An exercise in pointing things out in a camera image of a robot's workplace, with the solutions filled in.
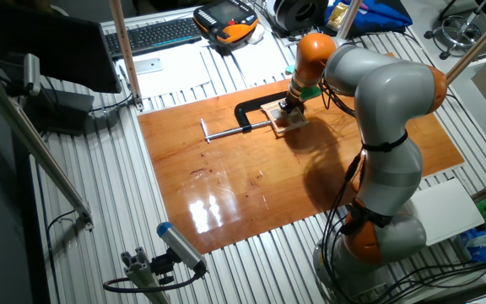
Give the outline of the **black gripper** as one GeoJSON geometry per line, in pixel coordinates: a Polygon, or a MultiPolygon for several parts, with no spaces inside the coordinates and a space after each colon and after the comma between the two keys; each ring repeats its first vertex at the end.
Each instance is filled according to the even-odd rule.
{"type": "Polygon", "coordinates": [[[304,103],[301,102],[298,98],[295,98],[291,95],[286,97],[284,100],[281,100],[278,105],[283,112],[286,112],[288,114],[292,113],[294,109],[299,109],[300,111],[303,111],[305,109],[304,103]]]}

